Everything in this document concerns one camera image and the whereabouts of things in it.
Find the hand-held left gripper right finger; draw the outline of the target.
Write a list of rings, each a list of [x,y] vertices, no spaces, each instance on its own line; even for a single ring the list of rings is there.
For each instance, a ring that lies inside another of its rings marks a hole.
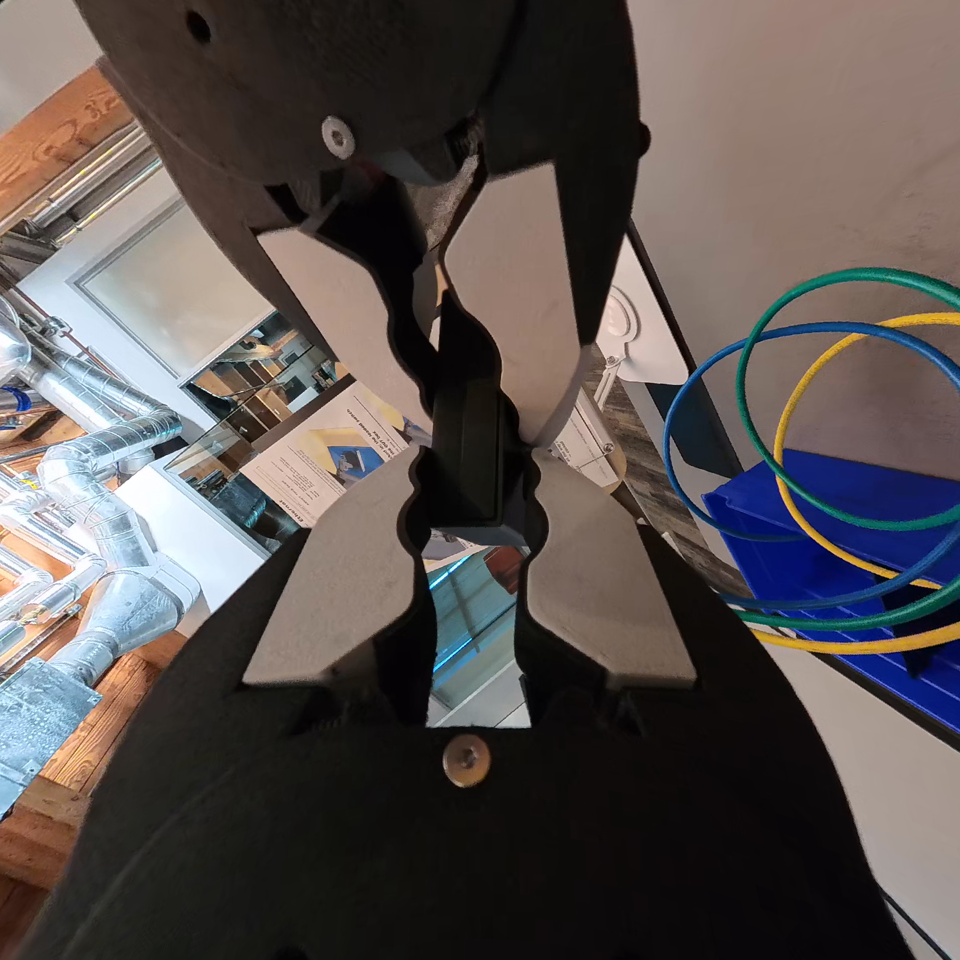
[[[515,661],[531,726],[565,702],[610,714],[637,691],[694,690],[696,668],[630,512],[544,449],[524,482],[531,552]]]

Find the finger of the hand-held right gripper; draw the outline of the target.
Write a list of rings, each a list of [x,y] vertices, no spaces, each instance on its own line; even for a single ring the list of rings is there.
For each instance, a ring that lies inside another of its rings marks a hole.
[[[290,225],[257,242],[322,339],[405,418],[433,424],[441,282],[406,185],[320,174],[267,192]]]
[[[589,357],[574,313],[554,164],[489,178],[440,260],[459,305],[497,348],[519,437],[551,446]]]

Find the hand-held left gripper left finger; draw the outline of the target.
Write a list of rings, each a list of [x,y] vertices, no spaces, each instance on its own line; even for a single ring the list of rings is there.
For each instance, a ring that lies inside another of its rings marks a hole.
[[[426,725],[438,643],[422,558],[426,453],[408,446],[319,517],[246,666],[246,685],[315,687],[343,704],[371,697],[400,724]]]

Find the black network switch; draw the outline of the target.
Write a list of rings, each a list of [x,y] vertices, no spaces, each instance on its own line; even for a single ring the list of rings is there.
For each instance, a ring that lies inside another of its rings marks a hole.
[[[525,546],[517,414],[491,375],[438,387],[426,479],[431,525],[479,546]]]

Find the blue plastic bin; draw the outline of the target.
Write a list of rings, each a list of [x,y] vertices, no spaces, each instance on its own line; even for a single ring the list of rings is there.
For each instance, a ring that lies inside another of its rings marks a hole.
[[[882,521],[923,518],[953,508],[954,479],[786,449],[786,471],[815,496],[859,517]],[[802,515],[834,545],[858,559],[901,572],[934,549],[948,528],[892,532],[861,529],[796,499]],[[760,462],[702,495],[715,522],[736,531],[798,535],[790,542],[755,542],[722,534],[749,592],[760,599],[809,601],[860,592],[879,577],[834,557],[802,533],[783,503],[776,478]],[[958,642],[932,653],[827,655],[823,660],[921,726],[959,731]]]

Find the brown box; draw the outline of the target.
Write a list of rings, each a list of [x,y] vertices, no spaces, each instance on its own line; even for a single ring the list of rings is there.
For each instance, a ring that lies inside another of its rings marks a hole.
[[[523,566],[529,557],[529,550],[514,546],[491,547],[484,557],[487,571],[494,582],[510,596],[516,596],[520,589]]]

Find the instruction poster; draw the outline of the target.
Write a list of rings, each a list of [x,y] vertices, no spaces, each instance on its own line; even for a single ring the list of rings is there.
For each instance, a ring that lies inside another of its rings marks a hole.
[[[431,436],[352,382],[325,393],[326,402],[273,440],[262,438],[240,474],[303,528],[352,486],[411,445],[429,448]],[[606,482],[603,450],[616,442],[594,397],[581,389],[569,420],[550,450],[596,485]]]

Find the white door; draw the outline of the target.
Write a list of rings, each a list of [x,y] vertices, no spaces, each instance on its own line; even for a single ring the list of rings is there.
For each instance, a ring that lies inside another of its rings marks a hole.
[[[182,200],[91,262],[70,285],[178,385],[278,314]]]

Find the insulated silver pipes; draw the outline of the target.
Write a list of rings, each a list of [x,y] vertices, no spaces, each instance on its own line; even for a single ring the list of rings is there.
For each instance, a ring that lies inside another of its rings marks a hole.
[[[60,579],[2,548],[12,588],[2,596],[2,648],[89,594],[78,632],[50,666],[93,688],[114,663],[175,630],[198,579],[154,546],[136,511],[109,487],[154,461],[183,425],[168,406],[24,331],[2,299],[2,392],[25,406],[22,380],[85,432],[47,449],[34,479],[2,477],[2,530],[68,568]]]

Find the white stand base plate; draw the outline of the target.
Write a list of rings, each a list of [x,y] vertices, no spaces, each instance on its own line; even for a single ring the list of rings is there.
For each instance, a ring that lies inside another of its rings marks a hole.
[[[632,222],[620,247],[596,346],[624,381],[679,386],[691,373],[690,352]]]

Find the rectangular metal air duct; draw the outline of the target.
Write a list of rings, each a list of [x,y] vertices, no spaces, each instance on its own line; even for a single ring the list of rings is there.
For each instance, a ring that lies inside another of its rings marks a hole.
[[[99,692],[38,657],[2,682],[2,816],[101,699]]]

